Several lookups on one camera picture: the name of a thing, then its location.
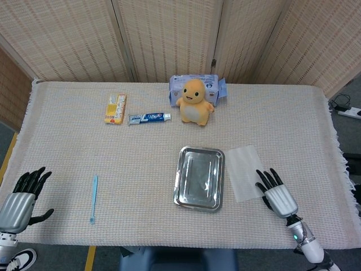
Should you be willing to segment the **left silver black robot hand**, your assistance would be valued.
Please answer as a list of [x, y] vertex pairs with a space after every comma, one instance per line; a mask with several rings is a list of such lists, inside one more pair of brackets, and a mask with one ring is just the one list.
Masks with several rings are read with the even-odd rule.
[[24, 173], [17, 181], [12, 193], [8, 194], [1, 208], [1, 232], [19, 234], [28, 226], [47, 220], [54, 209], [33, 217], [34, 206], [52, 172], [42, 167], [32, 173]]

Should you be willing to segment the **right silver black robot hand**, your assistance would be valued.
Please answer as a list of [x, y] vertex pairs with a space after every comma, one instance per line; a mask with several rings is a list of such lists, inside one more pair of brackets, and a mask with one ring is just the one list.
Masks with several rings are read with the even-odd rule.
[[277, 172], [273, 168], [270, 172], [256, 170], [261, 182], [256, 182], [255, 186], [263, 193], [264, 203], [280, 218], [295, 215], [298, 212], [297, 202]]

